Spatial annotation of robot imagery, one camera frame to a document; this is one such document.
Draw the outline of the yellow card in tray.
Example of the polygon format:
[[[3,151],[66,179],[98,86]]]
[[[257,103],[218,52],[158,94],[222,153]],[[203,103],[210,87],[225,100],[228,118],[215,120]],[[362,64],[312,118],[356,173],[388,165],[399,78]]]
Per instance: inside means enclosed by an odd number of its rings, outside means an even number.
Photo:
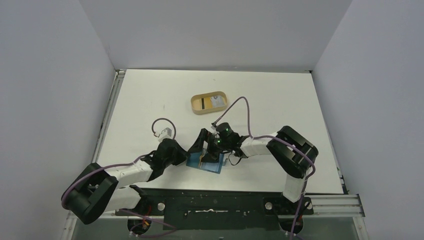
[[[214,107],[211,97],[203,97],[199,100],[199,106],[201,110],[211,109]]]

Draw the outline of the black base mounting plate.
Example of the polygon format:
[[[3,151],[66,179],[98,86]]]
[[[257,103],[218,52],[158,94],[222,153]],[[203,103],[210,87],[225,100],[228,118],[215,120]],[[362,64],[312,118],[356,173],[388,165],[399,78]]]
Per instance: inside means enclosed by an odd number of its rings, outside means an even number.
[[[294,215],[314,214],[312,200],[291,202],[280,192],[140,188],[137,214],[162,218],[165,230],[291,229]]]

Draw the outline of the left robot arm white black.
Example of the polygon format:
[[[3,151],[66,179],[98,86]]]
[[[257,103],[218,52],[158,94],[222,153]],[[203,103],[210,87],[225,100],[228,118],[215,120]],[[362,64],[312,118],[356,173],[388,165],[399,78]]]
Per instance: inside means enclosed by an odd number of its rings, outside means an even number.
[[[151,182],[170,165],[177,166],[189,158],[190,154],[176,140],[166,138],[156,150],[130,163],[91,163],[65,190],[61,205],[86,225],[108,211],[128,209],[141,215],[147,211],[148,200],[135,184]]]

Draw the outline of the grey card in tray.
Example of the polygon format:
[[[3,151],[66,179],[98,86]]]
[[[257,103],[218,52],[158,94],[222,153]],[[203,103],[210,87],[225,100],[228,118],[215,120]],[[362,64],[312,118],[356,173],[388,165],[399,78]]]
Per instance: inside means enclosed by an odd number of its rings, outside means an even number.
[[[221,108],[227,105],[227,101],[222,95],[211,96],[210,101],[213,108]]]

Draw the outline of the beige oval tray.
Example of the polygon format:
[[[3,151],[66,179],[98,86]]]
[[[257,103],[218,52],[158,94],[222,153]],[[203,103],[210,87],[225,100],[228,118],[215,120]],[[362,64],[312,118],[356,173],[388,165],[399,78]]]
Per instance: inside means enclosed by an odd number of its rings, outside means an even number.
[[[190,104],[195,115],[204,115],[225,110],[228,98],[222,91],[213,91],[192,96]]]

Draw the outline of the blue leather card holder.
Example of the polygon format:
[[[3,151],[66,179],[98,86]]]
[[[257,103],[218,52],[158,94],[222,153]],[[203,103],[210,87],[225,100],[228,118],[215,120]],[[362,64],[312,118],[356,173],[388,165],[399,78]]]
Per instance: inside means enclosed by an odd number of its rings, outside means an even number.
[[[202,152],[191,153],[190,157],[186,161],[186,166],[210,173],[220,174],[222,167],[227,163],[225,155],[221,153],[219,155],[218,162],[206,162],[203,160],[203,157],[205,156],[206,149],[203,149]]]

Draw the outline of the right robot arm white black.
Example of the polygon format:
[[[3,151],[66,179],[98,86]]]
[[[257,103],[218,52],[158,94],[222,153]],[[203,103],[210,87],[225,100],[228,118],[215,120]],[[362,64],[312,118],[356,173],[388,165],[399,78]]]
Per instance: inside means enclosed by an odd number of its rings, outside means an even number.
[[[238,134],[227,122],[215,126],[214,133],[201,129],[188,153],[199,163],[218,163],[225,153],[240,159],[273,156],[286,172],[281,207],[289,214],[301,207],[300,198],[307,179],[315,172],[314,163],[319,155],[310,141],[288,125],[270,135],[252,137]]]

